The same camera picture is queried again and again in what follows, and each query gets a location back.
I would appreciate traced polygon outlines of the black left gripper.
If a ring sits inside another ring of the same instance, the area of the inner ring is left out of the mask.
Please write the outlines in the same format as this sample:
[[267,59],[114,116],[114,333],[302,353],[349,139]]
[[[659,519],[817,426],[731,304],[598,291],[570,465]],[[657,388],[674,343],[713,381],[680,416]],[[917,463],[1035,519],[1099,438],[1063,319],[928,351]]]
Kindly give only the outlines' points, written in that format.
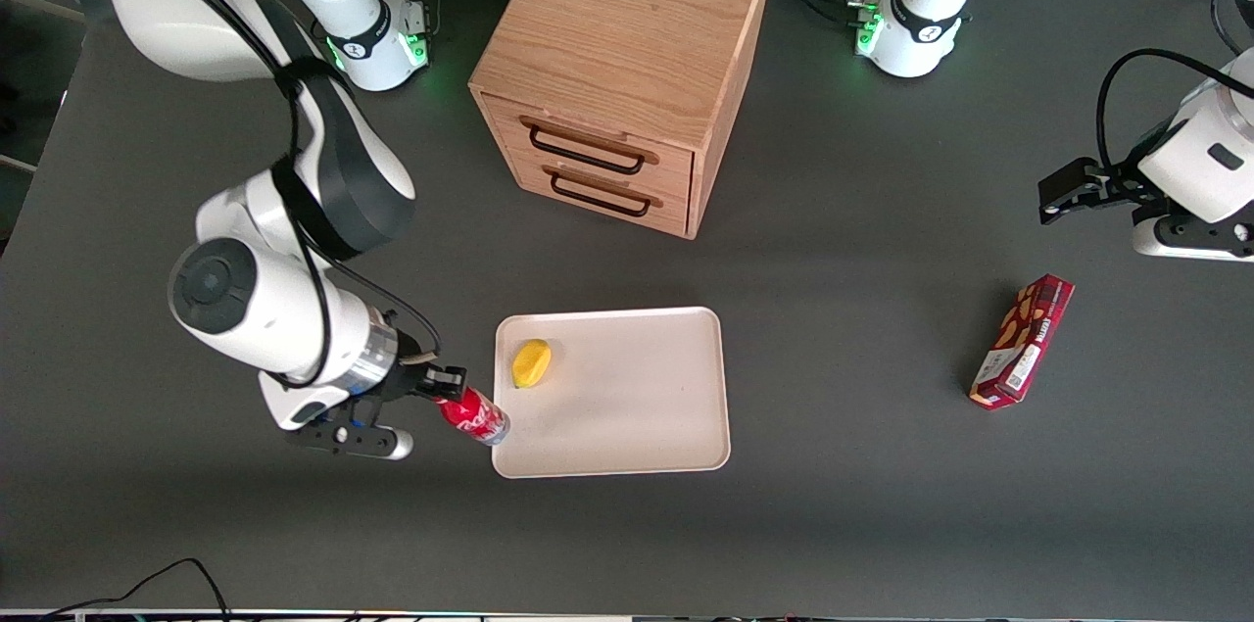
[[1147,181],[1136,161],[1101,163],[1080,157],[1040,181],[1040,224],[1052,224],[1078,209],[1132,204],[1136,214],[1169,214],[1172,201]]

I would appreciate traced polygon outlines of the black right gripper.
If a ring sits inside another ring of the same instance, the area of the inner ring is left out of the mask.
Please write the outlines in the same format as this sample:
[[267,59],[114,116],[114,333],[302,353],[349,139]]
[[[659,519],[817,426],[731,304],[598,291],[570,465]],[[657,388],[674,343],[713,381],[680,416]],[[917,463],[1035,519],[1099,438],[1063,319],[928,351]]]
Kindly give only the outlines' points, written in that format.
[[382,380],[367,390],[367,403],[381,405],[416,396],[441,404],[443,396],[461,396],[466,389],[466,369],[440,367],[431,362],[394,362]]

